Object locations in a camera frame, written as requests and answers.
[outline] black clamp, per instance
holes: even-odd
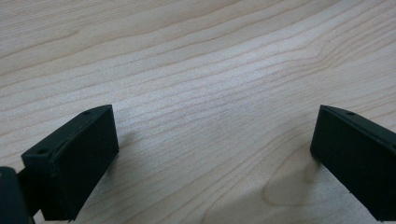
[[[311,153],[375,219],[396,220],[396,133],[322,105]]]
[[[21,157],[17,175],[0,167],[0,223],[74,220],[119,152],[111,105],[87,110]]]

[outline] small hole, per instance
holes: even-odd
[[[48,149],[48,148],[41,148],[41,149],[39,149],[39,150],[37,151],[37,154],[42,155],[42,154],[46,154],[47,152],[49,152],[49,149]]]

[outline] black plastic part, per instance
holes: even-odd
[[[29,176],[26,169],[18,173],[23,198],[26,203],[29,216],[34,216],[40,209],[40,187],[35,179]]]
[[[79,114],[23,153],[44,218],[76,219],[118,152],[112,106],[104,105]]]
[[[312,155],[380,221],[396,220],[396,133],[322,105]]]
[[[17,174],[9,167],[0,167],[0,223],[34,223],[27,211]]]

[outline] light wood surface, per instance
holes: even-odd
[[[396,131],[395,41],[396,1],[1,1],[0,164],[113,104],[76,223],[375,223],[309,146],[321,104]]]

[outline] black rectangular piece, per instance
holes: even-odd
[[[27,211],[17,174],[9,167],[0,167],[0,223],[34,223]]]
[[[353,112],[322,105],[311,153],[377,220],[396,220],[395,133]]]
[[[22,154],[46,220],[76,219],[119,152],[111,105],[87,110]]]

